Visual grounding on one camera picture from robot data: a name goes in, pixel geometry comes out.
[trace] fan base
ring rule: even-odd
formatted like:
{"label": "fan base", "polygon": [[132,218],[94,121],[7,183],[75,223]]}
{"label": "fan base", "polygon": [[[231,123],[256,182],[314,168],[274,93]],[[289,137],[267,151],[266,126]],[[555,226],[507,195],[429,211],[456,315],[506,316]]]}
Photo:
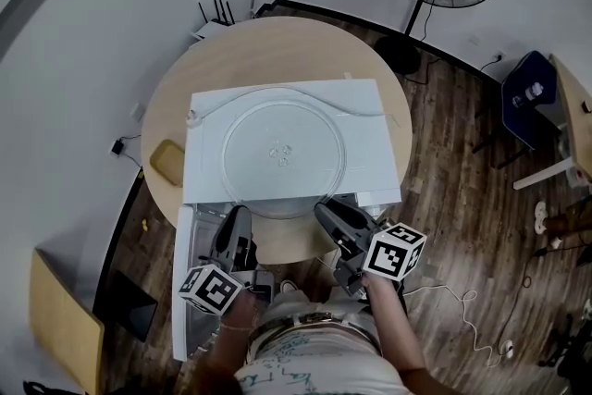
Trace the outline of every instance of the fan base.
{"label": "fan base", "polygon": [[374,50],[385,60],[389,68],[399,74],[414,74],[422,63],[419,52],[406,39],[382,37],[374,45]]}

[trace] sneaker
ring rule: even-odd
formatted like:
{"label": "sneaker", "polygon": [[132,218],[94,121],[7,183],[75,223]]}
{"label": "sneaker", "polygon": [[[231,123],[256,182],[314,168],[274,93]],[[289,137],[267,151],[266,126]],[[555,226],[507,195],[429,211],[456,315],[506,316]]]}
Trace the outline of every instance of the sneaker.
{"label": "sneaker", "polygon": [[296,283],[294,283],[292,280],[284,280],[279,284],[280,293],[290,293],[292,291],[298,291]]}
{"label": "sneaker", "polygon": [[537,235],[541,235],[547,230],[545,226],[543,226],[543,221],[548,217],[547,214],[547,203],[544,201],[539,201],[536,203],[535,206],[535,233]]}
{"label": "sneaker", "polygon": [[559,237],[556,237],[555,239],[553,239],[550,242],[549,245],[551,246],[551,249],[555,250],[555,249],[559,248],[559,246],[561,245],[561,242],[562,242],[562,240]]}

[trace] black cable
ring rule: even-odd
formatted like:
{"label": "black cable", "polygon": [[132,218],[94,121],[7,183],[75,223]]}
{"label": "black cable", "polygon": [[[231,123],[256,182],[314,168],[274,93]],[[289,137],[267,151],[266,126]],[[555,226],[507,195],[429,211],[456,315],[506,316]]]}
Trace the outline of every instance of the black cable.
{"label": "black cable", "polygon": [[435,63],[437,63],[438,61],[440,61],[442,58],[438,58],[435,59],[434,61],[429,61],[427,63],[427,66],[425,67],[425,82],[420,82],[418,80],[412,80],[411,78],[407,78],[407,76],[403,75],[403,78],[409,82],[414,82],[415,84],[421,84],[422,86],[426,86],[429,83],[429,67]]}
{"label": "black cable", "polygon": [[486,65],[482,66],[482,67],[479,69],[479,71],[483,71],[483,70],[484,70],[485,68],[487,68],[489,65],[493,65],[493,64],[495,64],[495,63],[499,63],[499,62],[501,61],[501,59],[502,59],[502,56],[501,56],[501,55],[498,55],[498,59],[495,59],[495,60],[493,60],[493,61],[490,61],[490,62],[489,62],[489,63],[487,63]]}
{"label": "black cable", "polygon": [[133,157],[133,156],[129,156],[128,154],[124,154],[123,152],[120,154],[121,156],[125,156],[126,158],[129,158],[133,163],[135,163],[139,168],[142,168],[142,165],[140,165],[138,163],[138,161]]}
{"label": "black cable", "polygon": [[433,3],[430,4],[430,6],[429,6],[429,12],[427,13],[427,18],[425,19],[425,22],[424,22],[424,37],[420,40],[420,42],[422,42],[423,40],[426,39],[426,36],[427,36],[427,30],[426,30],[426,28],[427,28],[427,21],[429,20],[430,16],[432,15],[432,8],[434,8],[434,4]]}
{"label": "black cable", "polygon": [[530,278],[528,275],[526,275],[526,270],[528,269],[528,265],[530,264],[531,260],[534,257],[542,257],[544,255],[546,255],[547,253],[551,253],[551,252],[564,252],[564,251],[571,251],[572,249],[581,249],[582,247],[589,247],[590,244],[585,244],[585,245],[575,245],[574,247],[565,247],[562,249],[551,249],[551,250],[547,250],[547,249],[539,249],[538,251],[536,251],[535,253],[533,253],[530,258],[528,259],[528,261],[526,262],[526,265],[524,266],[524,272],[522,274],[522,284],[520,289],[516,292],[516,297],[514,298],[514,303],[512,304],[512,309],[510,310],[510,314],[508,315],[508,319],[506,319],[506,322],[504,323],[503,327],[501,328],[501,331],[499,332],[498,335],[498,339],[496,340],[496,347],[498,349],[498,355],[506,355],[506,353],[502,353],[500,352],[500,341],[501,338],[503,336],[503,333],[505,332],[506,328],[508,327],[508,324],[510,323],[510,320],[512,319],[512,315],[514,313],[514,310],[516,309],[516,304],[518,303],[518,297],[520,296],[520,293],[522,292],[522,288],[530,288],[533,282],[533,279]]}
{"label": "black cable", "polygon": [[590,244],[590,243],[586,243],[586,242],[584,242],[584,239],[582,239],[582,234],[580,234],[579,232],[577,233],[577,237],[578,237],[578,239],[580,240],[580,242],[582,242],[582,243],[583,243],[583,244],[584,244],[586,247],[587,247],[588,245],[592,245],[592,244]]}

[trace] white cable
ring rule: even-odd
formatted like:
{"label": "white cable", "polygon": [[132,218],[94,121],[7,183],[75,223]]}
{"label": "white cable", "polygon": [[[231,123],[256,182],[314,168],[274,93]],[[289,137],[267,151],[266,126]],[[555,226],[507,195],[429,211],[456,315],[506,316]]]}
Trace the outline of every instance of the white cable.
{"label": "white cable", "polygon": [[[486,362],[486,367],[487,368],[491,368],[491,367],[495,367],[496,365],[498,365],[501,362],[501,359],[504,357],[504,355],[506,355],[506,353],[510,352],[507,351],[506,353],[502,354],[500,353],[500,349],[498,349],[498,355],[499,355],[499,359],[495,364],[491,364],[491,357],[493,356],[493,347],[491,346],[483,346],[483,347],[479,347],[477,348],[477,328],[475,327],[475,325],[473,323],[471,323],[470,321],[467,321],[466,319],[466,303],[467,302],[471,302],[472,300],[474,300],[477,297],[477,292],[475,290],[468,290],[463,296],[462,298],[459,298],[457,296],[457,294],[452,291],[450,289],[450,287],[448,287],[448,285],[437,285],[435,287],[419,287],[418,289],[412,290],[412,291],[408,291],[406,293],[403,293],[403,296],[408,296],[408,295],[413,295],[414,293],[416,293],[419,290],[437,290],[440,288],[445,288],[446,290],[448,290],[450,293],[452,293],[452,296],[454,298],[456,298],[456,300],[458,302],[460,302],[462,304],[462,320],[464,323],[466,323],[467,325],[469,325],[470,327],[473,328],[473,332],[474,332],[474,337],[473,337],[473,351],[475,352],[479,352],[479,351],[483,351],[485,349],[489,349],[489,357],[487,358],[487,362]],[[473,295],[472,297],[468,297],[467,295],[469,293],[474,293],[475,295]],[[501,344],[501,346],[505,346],[506,342],[510,342],[512,343],[509,339],[506,339],[503,341],[503,344]]]}
{"label": "white cable", "polygon": [[211,108],[210,110],[205,111],[204,113],[198,113],[194,110],[191,110],[190,113],[188,114],[188,123],[191,122],[192,125],[199,125],[203,122],[203,120],[208,117],[209,115],[213,114],[216,110],[224,107],[225,105],[230,104],[231,102],[236,101],[237,99],[240,99],[241,97],[248,95],[248,94],[252,94],[252,93],[256,93],[258,91],[264,91],[266,89],[287,89],[289,91],[295,91],[296,93],[300,93],[300,94],[304,94],[308,97],[312,97],[313,99],[316,99],[317,101],[320,101],[322,103],[325,103],[331,107],[333,107],[334,109],[339,110],[340,112],[343,112],[345,114],[349,114],[350,116],[357,116],[357,117],[390,117],[392,118],[392,120],[397,124],[397,126],[401,126],[399,124],[399,122],[397,122],[397,119],[392,115],[392,114],[385,114],[384,112],[364,112],[364,111],[357,111],[357,110],[353,110],[353,109],[349,109],[347,107],[343,107],[342,105],[333,103],[331,101],[328,101],[327,99],[324,99],[322,97],[318,97],[314,94],[311,94],[309,92],[307,92],[304,89],[300,89],[300,88],[296,88],[293,86],[282,86],[282,85],[278,85],[278,86],[258,86],[258,87],[254,87],[249,89],[248,91],[245,91],[244,93],[238,93],[235,96],[229,97],[228,99],[226,99],[225,101],[223,101],[222,103],[214,106],[213,108]]}

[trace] chair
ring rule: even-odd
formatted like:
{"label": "chair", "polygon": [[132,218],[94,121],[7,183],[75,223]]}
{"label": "chair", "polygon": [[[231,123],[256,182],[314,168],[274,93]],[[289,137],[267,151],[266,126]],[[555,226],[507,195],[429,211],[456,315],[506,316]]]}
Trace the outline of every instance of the chair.
{"label": "chair", "polygon": [[557,328],[551,330],[549,339],[553,340],[557,349],[547,360],[540,361],[538,366],[554,367],[561,360],[557,375],[570,381],[573,395],[583,395],[590,393],[592,384],[592,359],[585,359],[588,356],[586,349],[592,342],[592,320],[587,319],[577,335],[571,336],[573,322],[574,317],[567,315],[565,332],[560,332]]}
{"label": "chair", "polygon": [[[543,92],[535,100],[516,107],[512,99],[524,94],[524,91],[538,82],[543,86]],[[502,169],[526,154],[530,150],[539,148],[549,139],[549,132],[556,130],[551,123],[538,112],[535,107],[541,104],[553,104],[557,97],[557,71],[550,62],[538,51],[532,51],[520,60],[516,68],[501,84],[501,120],[502,124],[493,129],[474,149],[479,150],[493,143],[503,131],[507,130],[520,140],[524,146],[520,151],[507,157],[497,166]],[[475,114],[475,118],[483,115],[491,104],[483,107]]]}
{"label": "chair", "polygon": [[84,391],[99,394],[103,323],[74,299],[38,249],[31,260],[29,292],[35,338]]}

